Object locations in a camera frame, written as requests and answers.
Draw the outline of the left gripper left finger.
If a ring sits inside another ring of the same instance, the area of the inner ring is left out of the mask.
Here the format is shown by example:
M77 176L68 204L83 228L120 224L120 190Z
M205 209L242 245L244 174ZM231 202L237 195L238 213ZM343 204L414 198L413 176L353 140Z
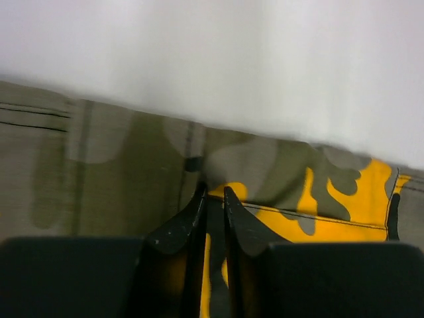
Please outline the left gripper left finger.
M145 237L1 244L2 317L198 317L207 188Z

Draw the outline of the camouflage trousers yellow green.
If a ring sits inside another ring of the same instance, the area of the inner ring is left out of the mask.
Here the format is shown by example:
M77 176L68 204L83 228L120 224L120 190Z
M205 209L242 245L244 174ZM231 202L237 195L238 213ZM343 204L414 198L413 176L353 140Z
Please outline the camouflage trousers yellow green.
M230 315L229 186L274 239L423 246L423 172L1 83L1 237L141 235L207 184L202 317Z

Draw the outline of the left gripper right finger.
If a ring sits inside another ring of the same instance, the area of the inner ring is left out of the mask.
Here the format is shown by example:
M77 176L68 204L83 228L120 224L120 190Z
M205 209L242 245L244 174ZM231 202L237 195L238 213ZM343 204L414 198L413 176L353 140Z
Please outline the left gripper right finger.
M224 190L233 317L422 317L423 253L400 242L293 243Z

